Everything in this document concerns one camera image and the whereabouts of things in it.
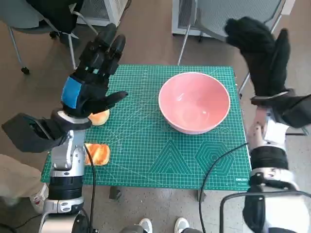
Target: pink bowl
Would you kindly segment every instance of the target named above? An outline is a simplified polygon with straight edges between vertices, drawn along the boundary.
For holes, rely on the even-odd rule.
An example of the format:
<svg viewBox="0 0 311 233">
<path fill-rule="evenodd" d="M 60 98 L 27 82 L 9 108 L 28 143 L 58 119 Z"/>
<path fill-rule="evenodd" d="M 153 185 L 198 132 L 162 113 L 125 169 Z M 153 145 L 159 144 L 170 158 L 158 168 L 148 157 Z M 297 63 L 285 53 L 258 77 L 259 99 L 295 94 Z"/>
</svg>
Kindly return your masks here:
<svg viewBox="0 0 311 233">
<path fill-rule="evenodd" d="M 181 73 L 163 84 L 159 106 L 173 128 L 182 133 L 201 134 L 225 119 L 230 97 L 224 85 L 209 75 Z"/>
</svg>

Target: beige pants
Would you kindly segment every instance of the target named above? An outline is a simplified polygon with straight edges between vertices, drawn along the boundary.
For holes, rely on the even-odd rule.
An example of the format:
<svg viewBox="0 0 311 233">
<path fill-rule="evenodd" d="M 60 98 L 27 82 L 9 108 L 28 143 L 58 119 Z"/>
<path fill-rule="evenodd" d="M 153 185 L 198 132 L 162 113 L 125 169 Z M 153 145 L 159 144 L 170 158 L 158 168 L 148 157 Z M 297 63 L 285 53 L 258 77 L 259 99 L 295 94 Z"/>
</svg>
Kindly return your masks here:
<svg viewBox="0 0 311 233">
<path fill-rule="evenodd" d="M 24 198 L 35 195 L 43 187 L 40 179 L 38 169 L 0 154 L 0 197 Z"/>
</svg>

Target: black cable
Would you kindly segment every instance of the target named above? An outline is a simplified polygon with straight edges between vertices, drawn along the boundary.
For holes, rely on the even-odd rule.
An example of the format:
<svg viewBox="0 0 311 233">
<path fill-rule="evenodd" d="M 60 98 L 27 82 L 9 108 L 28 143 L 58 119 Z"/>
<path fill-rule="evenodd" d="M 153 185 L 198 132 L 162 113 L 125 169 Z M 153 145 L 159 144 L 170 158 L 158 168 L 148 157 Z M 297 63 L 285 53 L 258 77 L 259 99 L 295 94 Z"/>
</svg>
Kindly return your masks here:
<svg viewBox="0 0 311 233">
<path fill-rule="evenodd" d="M 286 136 L 306 136 L 304 133 L 286 133 Z"/>
<path fill-rule="evenodd" d="M 235 150 L 238 150 L 244 146 L 246 146 L 248 143 L 244 143 L 238 147 L 235 147 L 233 148 L 232 150 L 229 150 L 228 152 L 226 152 L 225 154 L 223 154 L 222 156 L 220 156 L 218 159 L 216 159 L 216 161 L 212 164 L 212 166 L 210 167 L 210 169 L 207 171 L 206 175 L 205 175 L 205 178 L 203 180 L 203 184 L 202 184 L 202 187 L 201 187 L 201 192 L 200 192 L 200 197 L 199 197 L 199 214 L 200 214 L 200 221 L 201 221 L 201 225 L 202 225 L 202 230 L 203 230 L 203 233 L 206 233 L 206 230 L 205 230 L 205 226 L 204 226 L 204 222 L 203 222 L 203 217 L 202 217 L 202 196 L 203 196 L 203 190 L 204 190 L 204 187 L 206 185 L 206 182 L 207 182 L 207 179 L 208 179 L 208 176 L 209 174 L 211 173 L 211 171 L 213 170 L 213 168 L 215 167 L 215 165 L 218 163 L 219 160 L 221 160 L 222 158 L 224 158 L 226 155 L 234 152 Z"/>
<path fill-rule="evenodd" d="M 31 217 L 30 219 L 28 219 L 28 220 L 27 220 L 26 222 L 24 222 L 23 224 L 20 224 L 19 226 L 15 227 L 15 229 L 18 229 L 18 228 L 21 228 L 21 227 L 25 226 L 29 221 L 31 221 L 32 219 L 34 219 L 34 218 L 36 218 L 36 217 L 39 217 L 39 216 L 41 216 L 41 214 L 35 215 L 35 216 Z"/>
<path fill-rule="evenodd" d="M 24 223 L 20 224 L 19 226 L 17 227 L 10 227 L 9 225 L 6 225 L 6 224 L 3 224 L 3 223 L 0 223 L 0 227 L 4 228 L 4 229 L 8 229 L 9 231 L 13 232 L 13 233 L 17 233 L 17 229 L 18 228 L 21 228 L 23 226 L 25 226 L 28 222 L 30 222 L 32 219 L 36 218 L 36 217 L 39 217 L 41 216 L 41 214 L 38 214 L 38 215 L 35 215 L 33 217 L 31 217 L 30 219 L 26 220 Z"/>
<path fill-rule="evenodd" d="M 84 214 L 84 216 L 86 217 L 86 221 L 87 221 L 87 228 L 90 229 L 90 223 L 89 223 L 89 218 L 88 218 L 88 214 L 86 212 L 85 209 L 82 208 L 82 212 Z"/>
<path fill-rule="evenodd" d="M 10 227 L 10 226 L 8 226 L 6 224 L 0 223 L 0 227 L 9 230 L 12 233 L 17 233 L 16 229 L 14 229 L 13 227 Z"/>
<path fill-rule="evenodd" d="M 92 199 L 91 199 L 91 213 L 90 213 L 90 217 L 89 217 L 89 228 L 88 228 L 88 233 L 92 233 L 93 230 L 93 211 L 94 211 L 94 199 L 95 199 L 95 187 L 96 187 L 96 171 L 95 171 L 95 167 L 93 164 L 93 159 L 91 154 L 89 153 L 86 145 L 84 144 L 84 147 L 86 149 L 88 158 L 91 162 L 91 167 L 92 167 L 92 172 L 93 172 L 93 190 L 92 190 Z"/>
<path fill-rule="evenodd" d="M 220 210 L 219 210 L 219 233 L 224 232 L 224 204 L 227 200 L 232 198 L 238 198 L 238 197 L 246 197 L 246 196 L 257 196 L 257 197 L 277 197 L 277 196 L 286 196 L 288 194 L 291 195 L 303 195 L 308 198 L 311 198 L 311 194 L 303 192 L 303 191 L 297 191 L 297 190 L 287 190 L 287 191 L 276 191 L 276 192 L 257 192 L 257 193 L 234 193 L 225 196 L 222 201 L 220 202 Z"/>
</svg>

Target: table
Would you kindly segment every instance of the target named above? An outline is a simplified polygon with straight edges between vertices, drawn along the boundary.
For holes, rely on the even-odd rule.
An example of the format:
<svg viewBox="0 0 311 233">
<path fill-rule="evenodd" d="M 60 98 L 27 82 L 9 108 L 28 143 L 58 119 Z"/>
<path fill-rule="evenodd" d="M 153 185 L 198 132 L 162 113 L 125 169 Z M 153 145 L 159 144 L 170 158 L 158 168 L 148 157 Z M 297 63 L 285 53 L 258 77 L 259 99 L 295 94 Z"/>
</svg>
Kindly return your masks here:
<svg viewBox="0 0 311 233">
<path fill-rule="evenodd" d="M 214 130 L 186 135 L 172 129 L 158 106 L 161 86 L 182 72 L 202 72 L 223 83 L 231 107 Z M 120 65 L 110 78 L 109 92 L 125 90 L 129 96 L 110 112 L 103 126 L 86 132 L 86 142 L 106 143 L 110 161 L 97 166 L 97 185 L 199 189 L 213 161 L 246 142 L 235 75 L 231 67 Z M 42 182 L 49 182 L 48 155 Z M 206 184 L 211 190 L 246 190 L 250 163 L 247 148 L 222 159 Z M 92 184 L 91 167 L 84 184 Z"/>
</svg>

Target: bread roll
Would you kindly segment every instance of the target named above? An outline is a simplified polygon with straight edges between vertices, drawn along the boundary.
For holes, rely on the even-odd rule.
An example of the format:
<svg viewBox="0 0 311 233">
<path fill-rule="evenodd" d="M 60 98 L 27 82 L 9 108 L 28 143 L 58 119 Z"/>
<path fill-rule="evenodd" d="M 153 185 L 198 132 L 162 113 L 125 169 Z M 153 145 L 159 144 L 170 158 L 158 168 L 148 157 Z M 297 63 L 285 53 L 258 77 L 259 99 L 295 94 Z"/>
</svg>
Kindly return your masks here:
<svg viewBox="0 0 311 233">
<path fill-rule="evenodd" d="M 91 113 L 88 118 L 92 121 L 94 126 L 104 125 L 109 118 L 109 109 L 97 114 Z"/>
<path fill-rule="evenodd" d="M 106 165 L 110 157 L 110 148 L 106 144 L 91 144 L 86 143 L 86 147 L 91 154 L 93 164 L 97 166 Z M 86 165 L 91 165 L 91 161 L 86 155 Z"/>
</svg>

